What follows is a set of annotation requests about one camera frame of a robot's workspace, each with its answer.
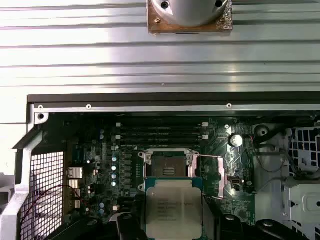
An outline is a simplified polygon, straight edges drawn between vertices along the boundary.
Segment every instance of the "silver bracket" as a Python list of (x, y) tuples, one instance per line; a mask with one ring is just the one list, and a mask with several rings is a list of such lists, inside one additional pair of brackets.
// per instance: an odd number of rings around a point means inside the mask
[(34, 124), (44, 124), (49, 119), (49, 113), (48, 112), (36, 112), (34, 114)]
[(154, 152), (184, 152), (186, 155), (186, 165), (190, 166), (199, 155), (199, 152), (187, 148), (150, 148), (139, 152), (138, 156), (148, 165), (151, 165), (151, 158)]

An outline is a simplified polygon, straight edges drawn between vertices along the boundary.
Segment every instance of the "capacitor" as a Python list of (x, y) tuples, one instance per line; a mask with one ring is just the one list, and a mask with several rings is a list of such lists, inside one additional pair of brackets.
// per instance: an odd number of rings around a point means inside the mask
[(96, 184), (92, 183), (90, 185), (88, 185), (88, 190), (91, 190), (91, 192), (93, 192), (95, 190)]
[(239, 148), (242, 146), (243, 143), (244, 143), (244, 139), (239, 134), (233, 133), (228, 137), (228, 144), (231, 147)]

